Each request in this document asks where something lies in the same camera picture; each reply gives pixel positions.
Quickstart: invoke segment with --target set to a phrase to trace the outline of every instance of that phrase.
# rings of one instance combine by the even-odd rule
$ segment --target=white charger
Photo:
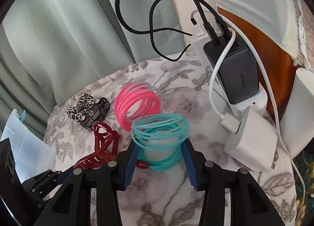
[[[275,128],[250,107],[237,119],[240,121],[239,129],[230,134],[224,151],[256,172],[274,167]]]

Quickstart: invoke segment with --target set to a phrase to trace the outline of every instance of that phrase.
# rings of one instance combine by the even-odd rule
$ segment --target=wooden headboard
[[[218,8],[218,12],[238,26],[254,45],[266,69],[275,96],[279,119],[281,119],[290,98],[298,67],[293,66],[293,61],[289,54],[252,24],[221,8]],[[258,70],[258,78],[267,91],[260,70]],[[272,118],[274,118],[274,109],[269,99],[269,94],[267,110]]]

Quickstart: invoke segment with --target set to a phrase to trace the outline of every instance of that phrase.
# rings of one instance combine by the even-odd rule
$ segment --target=bed
[[[57,105],[48,120],[44,142],[56,150],[55,170],[66,170],[81,157],[93,152],[94,138],[65,113],[76,104],[82,93],[105,96],[111,102],[105,122],[120,134],[119,151],[131,141],[130,133],[118,124],[113,110],[120,89],[136,81],[146,81],[158,87],[165,95],[163,113],[180,113],[190,122],[190,140],[196,150],[202,151],[224,169],[237,170],[243,164],[227,155],[224,144],[228,132],[211,109],[208,100],[208,82],[211,71],[201,66],[193,51],[186,52],[178,62],[155,58],[128,66],[100,79],[74,94],[64,105]],[[220,111],[230,111],[218,84],[214,101]],[[269,115],[266,119],[272,122]],[[293,226],[296,216],[296,190],[291,163],[280,146],[274,157],[276,167],[251,174],[274,204],[286,225]],[[226,189],[225,225],[230,225],[230,196]],[[167,171],[154,172],[136,169],[131,185],[118,192],[121,218],[128,226],[198,225],[203,203],[203,192],[194,191],[181,160]],[[96,193],[92,192],[91,225],[97,225]]]

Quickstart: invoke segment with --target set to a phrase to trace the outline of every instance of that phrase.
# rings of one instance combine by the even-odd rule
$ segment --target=curtain
[[[148,30],[153,1],[121,0],[126,22]],[[171,0],[156,7],[153,21],[154,28],[180,28]],[[184,48],[178,33],[163,31],[154,37],[166,55]],[[16,0],[0,26],[0,40],[0,67],[5,70],[0,70],[0,129],[16,108],[18,113],[26,110],[25,124],[40,135],[56,104],[108,74],[158,56],[149,35],[121,27],[114,0]]]

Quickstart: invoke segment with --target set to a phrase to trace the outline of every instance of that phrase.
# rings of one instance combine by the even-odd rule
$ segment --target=pink coiled cable
[[[129,109],[140,100],[141,103],[136,111],[131,116],[127,116]],[[158,114],[163,101],[163,93],[148,82],[130,83],[122,88],[115,101],[118,123],[124,130],[130,132],[135,119],[145,115]]]

